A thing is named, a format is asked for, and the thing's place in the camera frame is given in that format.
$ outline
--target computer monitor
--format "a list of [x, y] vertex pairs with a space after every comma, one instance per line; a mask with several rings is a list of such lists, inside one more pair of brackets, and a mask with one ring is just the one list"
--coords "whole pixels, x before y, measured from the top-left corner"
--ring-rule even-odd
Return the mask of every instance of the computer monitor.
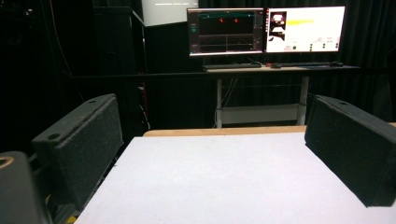
[[264, 11], [253, 8], [187, 8], [191, 57], [261, 54]]
[[345, 7], [267, 8], [265, 52], [337, 52]]

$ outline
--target wooden edge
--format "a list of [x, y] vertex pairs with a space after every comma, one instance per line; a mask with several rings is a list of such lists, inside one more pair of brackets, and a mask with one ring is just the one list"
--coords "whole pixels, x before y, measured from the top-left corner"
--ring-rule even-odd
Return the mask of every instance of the wooden edge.
[[178, 130], [151, 130], [143, 134], [144, 137], [166, 136], [207, 136], [233, 134], [260, 134], [260, 133], [304, 133], [306, 126], [274, 126], [249, 128], [222, 128], [222, 129], [178, 129]]

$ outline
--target black foam block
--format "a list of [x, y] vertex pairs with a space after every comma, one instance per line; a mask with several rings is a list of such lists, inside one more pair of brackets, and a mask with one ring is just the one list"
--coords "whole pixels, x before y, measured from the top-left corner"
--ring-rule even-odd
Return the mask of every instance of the black foam block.
[[32, 143], [43, 167], [50, 169], [53, 200], [82, 210], [123, 144], [116, 96], [83, 103]]
[[393, 205], [395, 127], [347, 102], [315, 96], [304, 138], [365, 206]]

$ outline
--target desk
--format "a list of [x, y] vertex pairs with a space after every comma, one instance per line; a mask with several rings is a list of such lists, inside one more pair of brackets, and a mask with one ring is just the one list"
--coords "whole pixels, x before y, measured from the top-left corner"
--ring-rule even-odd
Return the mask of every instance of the desk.
[[151, 130], [145, 137], [165, 136], [205, 136], [205, 135], [234, 135], [234, 134], [263, 134], [263, 133], [304, 133], [306, 126], [273, 126], [249, 128], [222, 129], [179, 129], [179, 130]]
[[134, 138], [76, 223], [394, 224], [396, 205], [364, 207], [304, 132], [151, 136]]
[[[261, 67], [261, 68], [238, 68], [238, 69], [214, 69], [207, 70], [208, 73], [230, 73], [237, 71], [239, 73], [246, 72], [264, 72], [274, 73], [279, 70], [283, 71], [310, 71], [315, 69], [344, 69], [346, 67], [284, 67], [280, 69]], [[238, 107], [223, 107], [222, 106], [222, 79], [218, 79], [217, 88], [217, 107], [216, 107], [216, 124], [217, 128], [222, 128], [222, 124], [227, 123], [249, 123], [249, 122], [267, 122], [267, 121], [281, 121], [281, 120], [297, 120], [297, 125], [305, 124], [306, 99], [308, 94], [309, 77], [302, 77], [301, 92], [298, 104], [288, 105], [261, 105], [261, 106], [238, 106]]]

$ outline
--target keyboard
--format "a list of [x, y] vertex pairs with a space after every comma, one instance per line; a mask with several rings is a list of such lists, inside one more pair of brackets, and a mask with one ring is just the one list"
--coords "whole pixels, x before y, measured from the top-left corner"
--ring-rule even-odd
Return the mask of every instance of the keyboard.
[[262, 66], [257, 63], [230, 63], [230, 64], [210, 64], [203, 65], [204, 70], [211, 69], [234, 69], [234, 68], [261, 68]]
[[309, 67], [309, 66], [323, 66], [323, 65], [329, 65], [329, 66], [342, 66], [341, 63], [277, 63], [281, 67]]

